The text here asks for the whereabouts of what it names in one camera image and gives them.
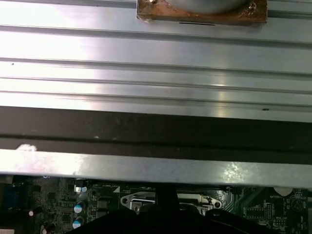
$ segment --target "metal surface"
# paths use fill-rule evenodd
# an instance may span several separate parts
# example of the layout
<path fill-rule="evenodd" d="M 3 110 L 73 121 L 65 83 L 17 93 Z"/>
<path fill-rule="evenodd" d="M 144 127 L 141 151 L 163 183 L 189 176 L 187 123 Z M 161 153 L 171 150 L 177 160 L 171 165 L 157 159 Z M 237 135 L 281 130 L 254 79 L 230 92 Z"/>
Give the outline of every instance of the metal surface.
<path fill-rule="evenodd" d="M 311 165 L 217 162 L 0 150 L 4 174 L 118 181 L 234 184 L 307 188 Z"/>
<path fill-rule="evenodd" d="M 217 14 L 232 10 L 248 0 L 166 0 L 171 5 L 190 12 Z"/>
<path fill-rule="evenodd" d="M 177 194 L 178 199 L 187 199 L 189 203 L 180 202 L 180 205 L 193 206 L 199 214 L 205 215 L 212 209 L 221 209 L 222 202 L 207 195 L 199 194 Z M 148 204 L 155 204 L 156 194 L 154 192 L 138 192 L 123 196 L 120 203 L 137 213 L 141 212 L 141 207 Z"/>
<path fill-rule="evenodd" d="M 311 1 L 269 1 L 262 28 L 135 7 L 0 1 L 0 105 L 312 122 Z"/>

